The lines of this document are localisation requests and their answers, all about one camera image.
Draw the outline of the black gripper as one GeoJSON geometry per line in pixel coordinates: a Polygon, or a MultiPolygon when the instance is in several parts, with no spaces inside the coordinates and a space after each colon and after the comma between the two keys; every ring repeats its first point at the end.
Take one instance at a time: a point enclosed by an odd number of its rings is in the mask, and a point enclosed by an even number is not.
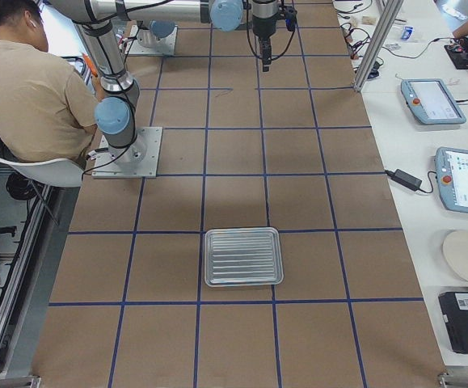
{"type": "Polygon", "coordinates": [[[263,64],[262,71],[268,72],[272,63],[271,36],[276,33],[276,23],[279,15],[268,18],[260,18],[252,15],[252,30],[259,43],[259,53],[263,64]]]}

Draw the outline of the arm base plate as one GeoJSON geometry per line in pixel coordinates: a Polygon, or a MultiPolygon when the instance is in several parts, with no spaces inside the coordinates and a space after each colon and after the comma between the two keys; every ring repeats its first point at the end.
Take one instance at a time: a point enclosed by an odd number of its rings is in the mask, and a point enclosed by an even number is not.
{"type": "Polygon", "coordinates": [[[95,179],[155,179],[162,144],[162,127],[138,127],[137,139],[122,154],[122,150],[109,148],[104,135],[99,147],[108,148],[95,157],[95,169],[91,175],[95,179]]]}
{"type": "Polygon", "coordinates": [[[172,57],[178,27],[173,23],[152,22],[147,27],[134,24],[124,40],[124,54],[137,57],[172,57]]]}

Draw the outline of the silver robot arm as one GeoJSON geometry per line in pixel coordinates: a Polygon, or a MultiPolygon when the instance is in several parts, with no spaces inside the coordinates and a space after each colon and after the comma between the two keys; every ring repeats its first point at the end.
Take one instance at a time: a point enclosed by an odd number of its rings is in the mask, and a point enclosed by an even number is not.
{"type": "Polygon", "coordinates": [[[51,1],[50,4],[72,21],[90,58],[102,77],[107,96],[123,102],[134,119],[140,94],[137,80],[126,69],[126,56],[120,52],[112,21],[133,21],[150,32],[153,22],[193,22],[210,24],[231,32],[247,21],[259,45],[257,58],[263,71],[272,61],[271,37],[276,24],[285,18],[285,5],[278,1],[51,1]]]}

